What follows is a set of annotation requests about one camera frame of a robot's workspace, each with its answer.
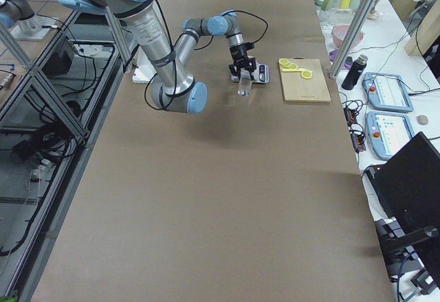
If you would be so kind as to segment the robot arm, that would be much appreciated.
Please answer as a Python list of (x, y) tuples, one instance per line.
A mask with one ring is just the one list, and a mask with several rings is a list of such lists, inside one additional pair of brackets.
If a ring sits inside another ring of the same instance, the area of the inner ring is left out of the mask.
[(256, 70), (256, 60), (248, 56), (253, 43), (243, 39), (237, 15), (231, 11), (220, 16), (189, 19), (183, 32), (172, 42), (158, 0), (58, 0), (79, 12), (104, 15), (110, 12), (124, 21), (156, 71), (151, 98), (157, 109), (198, 114), (207, 103), (208, 90), (186, 70), (186, 63), (201, 36), (224, 36), (233, 63), (230, 71), (240, 78)]
[(35, 16), (28, 0), (1, 0), (1, 25), (9, 29), (18, 21), (27, 21)]

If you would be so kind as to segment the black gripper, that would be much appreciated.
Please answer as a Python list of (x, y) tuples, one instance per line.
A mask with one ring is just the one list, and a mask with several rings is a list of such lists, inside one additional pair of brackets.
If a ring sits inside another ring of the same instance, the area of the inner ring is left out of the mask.
[(252, 42), (245, 42), (230, 47), (230, 53), (233, 60), (233, 64), (230, 65), (232, 81), (239, 82), (241, 69), (249, 71), (251, 80), (256, 80), (256, 59), (248, 56), (248, 50), (252, 49), (254, 49), (254, 43)]

